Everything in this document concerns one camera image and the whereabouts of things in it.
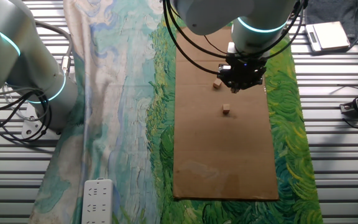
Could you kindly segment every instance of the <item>black cable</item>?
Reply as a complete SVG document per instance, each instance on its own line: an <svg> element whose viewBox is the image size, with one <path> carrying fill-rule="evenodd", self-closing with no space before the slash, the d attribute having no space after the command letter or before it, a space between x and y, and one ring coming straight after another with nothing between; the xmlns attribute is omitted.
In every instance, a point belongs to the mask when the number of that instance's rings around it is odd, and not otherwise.
<svg viewBox="0 0 358 224"><path fill-rule="evenodd" d="M179 25L176 23L175 18L173 17L172 14L172 6L170 4L170 1L165 1L167 3L167 7L168 7L168 12L170 14L171 20L173 22L173 24L175 25L175 27L178 29L179 33L194 47L196 47L198 50L206 53L206 54L210 54L212 56L215 57L219 57L219 58L237 58L237 59L244 59L244 58L250 58L250 57L255 57L255 56L259 56L260 54L265 53L266 51L270 50L271 48L273 48L274 46L276 46L289 32L289 30L292 28L292 26L294 25L297 17L299 16L299 13L302 11L303 9L303 5L305 3L305 0L302 0L300 3L300 6L298 7L298 10L296 12L296 16L294 17L294 19L292 20L291 24L287 27L287 29L285 29L285 31L282 33L282 35L269 47L267 47L266 49L263 49L259 52L255 52L255 53L251 53L248 55L242 55L242 56L227 56L227 55L219 55L216 54L214 52L210 52L208 50L205 50L204 48L200 47L199 45L197 45L196 43L194 43L191 39L189 39L186 34L180 29Z"/></svg>
<svg viewBox="0 0 358 224"><path fill-rule="evenodd" d="M341 84L337 84L336 86L340 86L340 87L350 87L350 88L358 89L358 87L352 86L352 85L341 85Z"/></svg>
<svg viewBox="0 0 358 224"><path fill-rule="evenodd" d="M11 106L14 106L16 104L18 104L20 101L22 101L23 99L25 98L25 95L22 95L18 100L12 102L12 103L9 103L8 105L6 106L2 106L0 107L0 110L4 110L4 109L8 109L10 108Z"/></svg>
<svg viewBox="0 0 358 224"><path fill-rule="evenodd" d="M213 44L208 40L208 37L206 37L205 35L204 35L204 37L205 37L205 40L206 40L213 48L215 48L218 52L221 52L221 53L224 53L224 54L230 54L230 53L228 53L228 52L224 52L223 50L221 50L221 49L217 48L215 45L213 45Z"/></svg>
<svg viewBox="0 0 358 224"><path fill-rule="evenodd" d="M23 105L23 103L27 100L27 99L29 99L30 98L30 96L32 96L34 93L33 92L29 92L29 93L26 93L24 96L24 99L16 106L16 108L13 110L13 112L11 113L11 115L9 115L9 117L5 120L5 121L3 121L1 124L0 124L0 128L2 127L2 126L4 126L6 123L8 123L11 119L12 119L12 117L16 114L16 111L18 111L19 110L19 108Z"/></svg>
<svg viewBox="0 0 358 224"><path fill-rule="evenodd" d="M48 124L46 125L45 130L42 130L42 129L43 129L43 127L45 126L47 116L44 116L44 117L43 117L42 125L41 125L41 127L38 129L38 131L35 132L33 135L27 137L27 138L20 139L20 138L16 137L15 135L11 134L11 133L5 128L5 126L2 126L3 130L5 130L5 132L6 132L8 135L10 135L12 138L8 138L8 137L5 138L4 134L2 134L2 133L0 133L0 136L4 137L5 139L7 139L7 140L9 140L9 141L19 141L19 142L23 143L23 142L36 141L36 140L40 139L43 135L46 134L46 130L49 128L50 123L51 123L51 121L52 121L52 110L51 110L50 105L49 105L48 108L46 107L46 105L48 105L48 99L47 99L45 96L40 95L39 93L35 93L35 94L38 96L40 102L42 102L42 108L44 109L44 111L47 111L47 110L48 110L48 112L49 112L49 121L48 121Z"/></svg>
<svg viewBox="0 0 358 224"><path fill-rule="evenodd" d="M180 18L179 14L176 12L176 10L173 10L173 13L175 13L175 15L177 15L177 17Z"/></svg>
<svg viewBox="0 0 358 224"><path fill-rule="evenodd" d="M287 49L289 46L291 46L292 42L295 40L295 38L297 37L297 35L299 34L299 31L301 29L301 25L302 25L302 22L303 22L303 10L301 11L301 14L300 14L300 25L298 26L296 32L295 32L295 35L292 37L292 39L289 41L289 43L287 43L286 46L284 46L281 50L279 50L278 52L272 54L272 55L269 55L268 57L265 57L264 59L270 59L272 57L276 57L277 55L279 55L280 53L282 53L285 49Z"/></svg>
<svg viewBox="0 0 358 224"><path fill-rule="evenodd" d="M354 126L353 124L349 123L345 118L342 118L343 121L346 122L350 127L358 129L358 127Z"/></svg>
<svg viewBox="0 0 358 224"><path fill-rule="evenodd" d="M169 24L169 19L168 19L168 14L167 14L167 0L162 0L163 2L163 10L164 10L164 19L165 19L165 23L167 25L167 29L168 29L168 33L173 41L173 43L176 45L177 49L179 50L179 52L190 62L192 63L194 66L196 66L197 68L201 69L204 72L208 72L211 74L215 74L215 75L219 75L219 72L215 72L212 70L209 70L207 68L202 67L201 65L197 64L195 61L193 61L189 56L187 56L187 54L181 49L181 47L179 46L178 42L176 41L175 36L172 33L170 24Z"/></svg>
<svg viewBox="0 0 358 224"><path fill-rule="evenodd" d="M68 32L64 31L63 29L61 29L59 27L50 25L46 22L35 21L35 25L43 27L45 29L55 31L58 34L63 35L68 40L68 49L67 49L65 56L71 55L71 51L73 50L73 39L71 38L71 35Z"/></svg>

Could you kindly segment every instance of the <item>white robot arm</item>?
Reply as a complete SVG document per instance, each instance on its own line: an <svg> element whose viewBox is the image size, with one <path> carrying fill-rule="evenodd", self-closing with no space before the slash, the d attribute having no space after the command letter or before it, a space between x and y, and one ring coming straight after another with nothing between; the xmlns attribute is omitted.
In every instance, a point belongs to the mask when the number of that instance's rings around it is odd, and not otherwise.
<svg viewBox="0 0 358 224"><path fill-rule="evenodd" d="M0 88L5 83L16 86L13 89L42 90L53 112L49 128L59 131L65 127L77 86L42 43L34 17L21 0L0 0ZM36 96L28 101L38 114L46 112Z"/></svg>
<svg viewBox="0 0 358 224"><path fill-rule="evenodd" d="M212 34L233 21L233 43L229 44L229 54L225 57L229 65L221 65L215 74L234 93L262 84L267 58L262 56L268 55L271 46L282 38L280 34L291 12L296 9L297 17L302 7L307 5L306 0L302 0L297 7L294 7L297 0L163 0L163 2L166 4L165 14L172 15L170 11L173 6L187 27L198 35Z"/></svg>

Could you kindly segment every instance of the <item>gray fabric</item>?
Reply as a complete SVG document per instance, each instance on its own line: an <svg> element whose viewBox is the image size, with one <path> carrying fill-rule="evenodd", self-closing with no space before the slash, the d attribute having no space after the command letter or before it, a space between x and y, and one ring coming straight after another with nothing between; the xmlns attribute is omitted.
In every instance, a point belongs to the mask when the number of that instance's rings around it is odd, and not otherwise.
<svg viewBox="0 0 358 224"><path fill-rule="evenodd" d="M309 0L306 24L341 21L350 43L358 40L358 0Z"/></svg>

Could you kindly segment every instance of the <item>electrical outlet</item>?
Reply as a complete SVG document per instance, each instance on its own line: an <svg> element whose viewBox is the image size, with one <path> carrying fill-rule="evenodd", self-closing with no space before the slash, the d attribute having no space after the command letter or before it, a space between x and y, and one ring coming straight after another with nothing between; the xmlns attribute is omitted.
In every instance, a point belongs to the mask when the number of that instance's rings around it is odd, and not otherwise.
<svg viewBox="0 0 358 224"><path fill-rule="evenodd" d="M84 185L82 224L111 224L112 181L98 178Z"/></svg>

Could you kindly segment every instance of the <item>digital scale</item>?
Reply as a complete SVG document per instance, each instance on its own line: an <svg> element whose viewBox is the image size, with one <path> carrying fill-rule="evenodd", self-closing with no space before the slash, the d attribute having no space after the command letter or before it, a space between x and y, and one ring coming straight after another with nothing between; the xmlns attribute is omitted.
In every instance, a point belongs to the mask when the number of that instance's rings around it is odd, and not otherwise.
<svg viewBox="0 0 358 224"><path fill-rule="evenodd" d="M324 22L306 25L311 48L315 52L337 50L350 46L341 22Z"/></svg>

